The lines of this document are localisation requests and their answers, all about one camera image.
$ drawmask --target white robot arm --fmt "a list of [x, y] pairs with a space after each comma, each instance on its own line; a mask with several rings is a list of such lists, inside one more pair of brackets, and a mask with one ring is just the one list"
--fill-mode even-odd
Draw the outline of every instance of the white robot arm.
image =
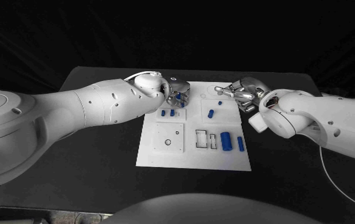
[[300, 90], [270, 88], [245, 77], [228, 87], [216, 87], [219, 95], [234, 97], [239, 109], [248, 113], [252, 128], [267, 128], [281, 137], [296, 134], [309, 137], [323, 148], [355, 157], [355, 100], [337, 96], [314, 97]]
[[79, 129], [153, 113], [164, 101], [187, 105], [189, 83], [153, 71], [57, 93], [0, 91], [0, 185], [29, 169], [57, 140]]

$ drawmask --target black curtain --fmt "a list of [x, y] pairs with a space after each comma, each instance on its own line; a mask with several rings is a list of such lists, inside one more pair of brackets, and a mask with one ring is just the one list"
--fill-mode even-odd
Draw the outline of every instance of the black curtain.
[[307, 73], [322, 90], [355, 97], [353, 0], [1, 0], [0, 7], [1, 90], [57, 91], [72, 68], [91, 66]]

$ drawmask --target white board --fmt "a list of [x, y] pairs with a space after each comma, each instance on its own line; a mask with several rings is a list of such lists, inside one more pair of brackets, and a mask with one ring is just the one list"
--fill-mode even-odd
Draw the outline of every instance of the white board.
[[[189, 83], [189, 105], [180, 109], [164, 102], [154, 113], [144, 115], [135, 165], [251, 171], [238, 105], [232, 98], [219, 96], [215, 92], [215, 86], [226, 87], [231, 83]], [[208, 118], [209, 110], [213, 110], [212, 118]], [[222, 150], [222, 132], [231, 136], [231, 151]], [[244, 142], [242, 152], [238, 137]]]

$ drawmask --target blue cylinder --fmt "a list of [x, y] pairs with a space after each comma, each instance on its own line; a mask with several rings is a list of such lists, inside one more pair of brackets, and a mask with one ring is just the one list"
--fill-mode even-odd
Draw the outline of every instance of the blue cylinder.
[[209, 110], [209, 118], [212, 118], [215, 111]]
[[221, 141], [222, 141], [222, 150], [223, 151], [231, 151], [231, 136], [228, 132], [221, 133]]
[[242, 138], [238, 137], [239, 151], [244, 151]]

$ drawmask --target table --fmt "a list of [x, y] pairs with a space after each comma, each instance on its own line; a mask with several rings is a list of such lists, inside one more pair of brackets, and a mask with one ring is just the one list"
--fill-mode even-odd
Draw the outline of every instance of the table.
[[[60, 91], [148, 69], [76, 67]], [[320, 92], [307, 74], [153, 70], [186, 81], [234, 82], [258, 78], [271, 89]], [[319, 147], [301, 135], [290, 139], [270, 129], [257, 133], [241, 112], [251, 172], [135, 166], [143, 117], [91, 127], [57, 141], [31, 168], [0, 186], [0, 206], [111, 214], [158, 196], [215, 193], [281, 206], [323, 223], [352, 223], [355, 203], [336, 191], [322, 169]], [[355, 198], [355, 159], [323, 149], [333, 181]]]

